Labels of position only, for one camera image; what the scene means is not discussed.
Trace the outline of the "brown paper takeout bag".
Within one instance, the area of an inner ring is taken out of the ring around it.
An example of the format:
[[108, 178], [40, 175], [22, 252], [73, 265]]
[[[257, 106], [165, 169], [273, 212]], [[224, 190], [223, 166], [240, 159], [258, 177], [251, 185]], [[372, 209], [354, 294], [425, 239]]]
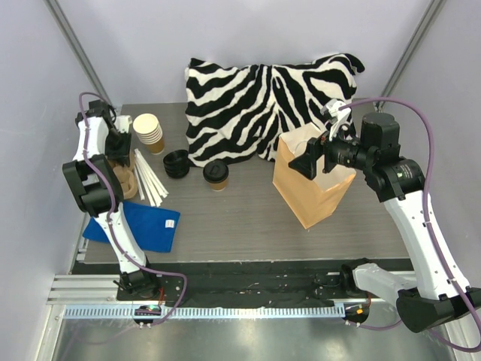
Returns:
[[323, 158], [316, 161], [313, 180], [289, 167], [289, 162], [306, 150], [307, 141], [318, 138], [324, 131], [324, 126], [308, 123], [279, 137], [273, 184], [305, 229], [335, 212], [356, 176], [356, 170], [342, 165], [324, 174]]

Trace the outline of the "brown paper coffee cup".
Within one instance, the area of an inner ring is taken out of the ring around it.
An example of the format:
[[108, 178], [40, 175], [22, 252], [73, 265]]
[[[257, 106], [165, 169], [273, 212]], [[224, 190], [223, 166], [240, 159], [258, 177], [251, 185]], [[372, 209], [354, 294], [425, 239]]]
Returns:
[[208, 182], [208, 184], [213, 191], [219, 192], [224, 190], [227, 187], [228, 178], [220, 182]]

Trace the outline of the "black plastic cup lid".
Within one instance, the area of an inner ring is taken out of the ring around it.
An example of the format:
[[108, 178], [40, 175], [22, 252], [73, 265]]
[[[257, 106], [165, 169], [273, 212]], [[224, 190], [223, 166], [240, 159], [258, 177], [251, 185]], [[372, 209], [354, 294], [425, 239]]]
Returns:
[[228, 166], [219, 159], [211, 161], [203, 168], [204, 179], [212, 184], [222, 183], [228, 178]]

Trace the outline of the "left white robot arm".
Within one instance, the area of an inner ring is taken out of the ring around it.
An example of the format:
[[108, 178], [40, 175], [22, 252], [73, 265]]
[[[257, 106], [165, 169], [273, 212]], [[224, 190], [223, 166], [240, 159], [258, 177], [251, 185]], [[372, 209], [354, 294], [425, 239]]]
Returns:
[[154, 299], [160, 282], [149, 272], [145, 252], [140, 249], [128, 225], [121, 183], [111, 164], [131, 165], [132, 135], [127, 118], [119, 118], [102, 97], [87, 108], [79, 97], [75, 118], [79, 141], [74, 158], [62, 165], [62, 172], [78, 208], [101, 227], [119, 263], [118, 287], [130, 296]]

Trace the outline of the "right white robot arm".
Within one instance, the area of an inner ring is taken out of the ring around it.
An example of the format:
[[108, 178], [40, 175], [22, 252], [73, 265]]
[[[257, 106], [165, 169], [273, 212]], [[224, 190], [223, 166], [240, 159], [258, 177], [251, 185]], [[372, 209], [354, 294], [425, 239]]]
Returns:
[[331, 127], [307, 142], [289, 167], [312, 180], [316, 162], [323, 172], [336, 166], [361, 171], [398, 227], [416, 279], [409, 281], [368, 259], [342, 265], [340, 290], [349, 297], [366, 292], [395, 306], [404, 325], [418, 333], [465, 316], [480, 307], [480, 290], [472, 287], [452, 258], [432, 211], [425, 176], [412, 159], [400, 155], [400, 126], [391, 114], [369, 113], [361, 135], [347, 137], [349, 111], [325, 111]]

